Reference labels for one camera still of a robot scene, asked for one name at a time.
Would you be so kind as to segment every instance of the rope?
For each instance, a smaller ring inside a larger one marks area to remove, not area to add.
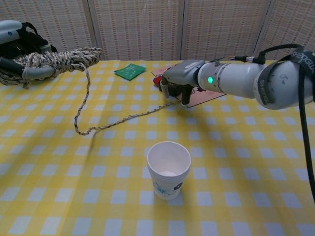
[[[147,112],[129,115],[126,118],[123,118],[117,122],[114,122],[108,125],[104,125],[100,127],[90,127],[86,132],[80,131],[78,127],[78,118],[81,115],[81,111],[84,108],[85,104],[87,103],[89,95],[90,95],[91,80],[90,80],[90,74],[87,68],[99,62],[98,55],[100,55],[101,52],[102,50],[100,48],[84,48],[84,49],[79,48],[72,51],[65,51],[65,52],[58,52],[58,53],[48,53],[48,52],[44,54],[31,53],[29,55],[18,57],[14,59],[14,61],[16,63],[19,63],[27,67],[50,66],[55,69],[55,73],[52,76],[49,76],[40,80],[55,78],[60,73],[64,73],[66,71],[72,72],[74,70],[80,70],[80,71],[85,72],[86,77],[87,77],[87,82],[88,82],[87,87],[86,87],[87,91],[83,99],[83,102],[78,109],[77,115],[74,117],[75,131],[78,134],[83,135],[83,136],[88,135],[92,130],[107,129],[117,124],[124,123],[127,120],[130,120],[136,117],[149,115],[151,113],[157,112],[161,109],[178,104],[180,102],[180,101],[175,101],[169,104],[158,106],[157,108],[147,111]],[[19,76],[13,76],[13,75],[7,74],[6,72],[0,70],[0,82],[4,85],[23,84],[23,88],[28,89],[32,81],[25,80]]]

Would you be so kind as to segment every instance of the cup rim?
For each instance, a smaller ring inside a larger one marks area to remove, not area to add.
[[[152,166],[151,166],[151,164],[150,164],[150,162],[149,162],[149,154],[150,154],[150,151],[151,151],[155,146],[157,146],[157,145],[159,145],[159,144],[162,144],[162,143],[173,143],[173,144],[179,145],[180,147],[182,147],[182,148],[188,153],[188,155],[189,155],[189,164],[188,164],[188,167],[187,167],[184,171],[182,171],[180,174],[178,174],[178,175],[176,175],[176,176],[164,176],[164,175],[161,175],[160,173],[158,173],[157,171],[155,171],[154,168],[152,168]],[[179,144],[179,143],[177,143],[177,142],[173,142],[173,141],[162,141],[162,142],[158,142],[158,143],[154,144],[154,145],[149,149],[149,151],[148,151],[148,153],[147,153],[147,164],[148,164],[148,166],[150,167],[149,170],[151,169],[151,170],[154,172],[154,174],[157,175],[157,176],[159,176],[160,178],[178,179],[178,178],[180,178],[182,175],[186,174],[186,173],[189,171],[190,166],[191,166],[191,155],[190,155],[190,152],[187,150],[186,147],[184,147],[183,145],[181,145],[181,144]]]

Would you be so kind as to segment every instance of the green card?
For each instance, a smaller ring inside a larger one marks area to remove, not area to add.
[[[115,70],[115,74],[130,81],[133,78],[135,78],[137,75],[140,75],[141,73],[143,73],[145,70],[146,70],[145,67],[131,63],[125,68]]]

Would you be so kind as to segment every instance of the white paper cup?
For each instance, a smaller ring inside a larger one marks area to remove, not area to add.
[[[176,198],[190,169],[188,150],[175,142],[157,143],[150,148],[147,162],[156,195],[165,200]]]

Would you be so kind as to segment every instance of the tablecloth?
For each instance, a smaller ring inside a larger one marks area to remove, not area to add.
[[[146,72],[114,75],[129,63]],[[105,125],[165,104],[152,69],[174,61],[101,61],[79,127]],[[314,236],[297,108],[266,110],[226,95],[171,106],[80,136],[73,118],[86,92],[83,72],[0,86],[0,235]],[[314,157],[315,105],[307,105]],[[191,153],[181,194],[157,198],[146,152],[175,141]]]

